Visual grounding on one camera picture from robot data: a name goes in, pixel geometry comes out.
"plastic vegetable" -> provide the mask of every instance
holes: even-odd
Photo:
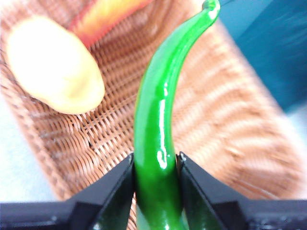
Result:
[[[140,230],[182,230],[182,206],[171,133],[178,76],[197,38],[216,20],[218,0],[184,22],[158,48],[139,89],[135,123],[137,224]]]
[[[72,21],[70,29],[86,47],[151,0],[94,0]]]
[[[92,55],[76,35],[49,18],[35,16],[17,24],[6,51],[20,86],[61,113],[92,110],[105,94]]]

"woven basket texture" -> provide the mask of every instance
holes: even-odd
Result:
[[[200,10],[187,0],[155,0],[121,21],[90,47],[106,84],[103,101],[92,112],[60,114],[17,84],[7,64],[6,38],[18,21],[33,14],[68,27],[87,2],[29,0],[1,12],[1,92],[61,200],[133,152],[134,106],[145,68],[159,44]],[[248,197],[293,198],[302,181],[301,165],[279,129],[280,113],[217,22],[194,45],[181,72],[173,109],[176,151]],[[130,230],[136,228],[135,215],[134,199]]]

